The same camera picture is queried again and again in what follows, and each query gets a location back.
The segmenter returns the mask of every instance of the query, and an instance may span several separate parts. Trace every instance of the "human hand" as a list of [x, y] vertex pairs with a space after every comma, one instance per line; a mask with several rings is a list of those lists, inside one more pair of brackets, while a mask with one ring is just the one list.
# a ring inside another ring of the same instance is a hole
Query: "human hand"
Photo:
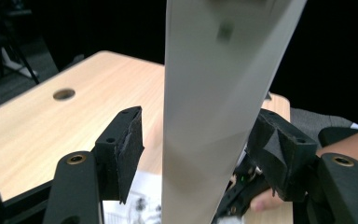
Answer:
[[277, 208], [281, 204], [283, 204], [283, 200], [278, 196], [278, 194], [272, 196], [272, 189], [267, 189], [251, 200], [250, 208], [254, 212], [262, 212]]

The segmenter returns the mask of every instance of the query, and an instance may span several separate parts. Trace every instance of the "floor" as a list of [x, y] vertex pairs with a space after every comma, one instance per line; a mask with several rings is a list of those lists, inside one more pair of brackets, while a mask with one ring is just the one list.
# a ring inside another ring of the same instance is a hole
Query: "floor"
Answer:
[[[58, 74], [58, 69], [41, 36], [22, 43], [21, 50], [33, 70], [36, 71], [40, 83]], [[31, 78], [6, 68], [5, 75], [0, 77], [0, 105], [35, 86]]]

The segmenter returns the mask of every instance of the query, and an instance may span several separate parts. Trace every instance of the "white panel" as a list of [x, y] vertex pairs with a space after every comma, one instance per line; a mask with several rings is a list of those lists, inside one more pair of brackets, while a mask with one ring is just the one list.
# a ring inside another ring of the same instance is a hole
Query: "white panel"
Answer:
[[163, 224], [211, 223], [305, 0], [168, 0]]

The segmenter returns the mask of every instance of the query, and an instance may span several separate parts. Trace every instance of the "skin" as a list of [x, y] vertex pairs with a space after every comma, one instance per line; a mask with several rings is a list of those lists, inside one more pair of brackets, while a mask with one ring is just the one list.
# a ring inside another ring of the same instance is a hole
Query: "skin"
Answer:
[[[328, 152], [339, 153], [358, 160], [358, 133], [333, 145], [321, 148], [316, 152], [316, 155], [321, 157], [324, 153]], [[275, 195], [273, 197], [272, 189], [268, 189], [252, 199], [250, 208], [254, 212], [262, 212], [276, 208], [282, 203], [283, 201], [279, 196]]]

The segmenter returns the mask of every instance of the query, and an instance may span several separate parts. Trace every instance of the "table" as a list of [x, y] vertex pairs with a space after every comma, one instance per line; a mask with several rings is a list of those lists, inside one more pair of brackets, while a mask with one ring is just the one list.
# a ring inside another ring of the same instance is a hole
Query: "table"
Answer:
[[[66, 100], [53, 95], [75, 91]], [[58, 160], [91, 150], [116, 114], [140, 105], [145, 151], [138, 169], [161, 174], [164, 67], [101, 51], [0, 106], [0, 193], [5, 201], [54, 176]], [[290, 119], [289, 102], [276, 94], [263, 107]], [[292, 204], [247, 223], [290, 223]]]

